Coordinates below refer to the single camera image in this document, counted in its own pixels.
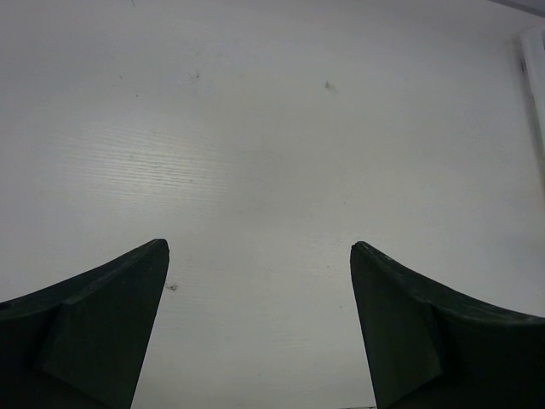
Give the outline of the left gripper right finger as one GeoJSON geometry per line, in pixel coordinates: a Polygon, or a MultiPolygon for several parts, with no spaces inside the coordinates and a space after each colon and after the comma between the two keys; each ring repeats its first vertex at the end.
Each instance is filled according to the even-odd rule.
{"type": "Polygon", "coordinates": [[[464,295],[365,242],[350,269],[378,407],[543,407],[543,318],[464,295]]]}

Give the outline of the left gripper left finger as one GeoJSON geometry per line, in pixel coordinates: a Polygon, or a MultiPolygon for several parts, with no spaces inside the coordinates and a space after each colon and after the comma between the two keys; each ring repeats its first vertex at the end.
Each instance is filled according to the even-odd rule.
{"type": "Polygon", "coordinates": [[[169,268],[154,239],[1,304],[3,408],[129,408],[169,268]]]}

